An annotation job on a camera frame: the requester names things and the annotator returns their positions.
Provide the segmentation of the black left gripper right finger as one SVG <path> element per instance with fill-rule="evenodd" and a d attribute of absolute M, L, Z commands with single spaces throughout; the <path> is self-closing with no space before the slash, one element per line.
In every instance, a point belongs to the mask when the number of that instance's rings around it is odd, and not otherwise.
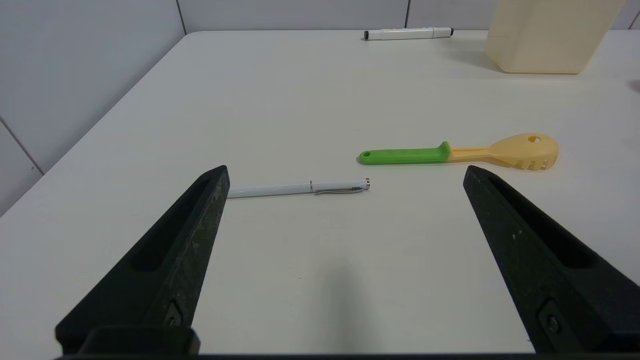
<path fill-rule="evenodd" d="M 491 171 L 462 186 L 537 354 L 639 353 L 633 280 Z"/>

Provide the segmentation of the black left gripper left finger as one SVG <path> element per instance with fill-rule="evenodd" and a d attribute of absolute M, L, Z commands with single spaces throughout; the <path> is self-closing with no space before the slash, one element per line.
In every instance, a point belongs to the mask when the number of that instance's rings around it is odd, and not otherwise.
<path fill-rule="evenodd" d="M 57 326 L 64 356 L 191 356 L 192 329 L 230 189 L 202 173 Z"/>

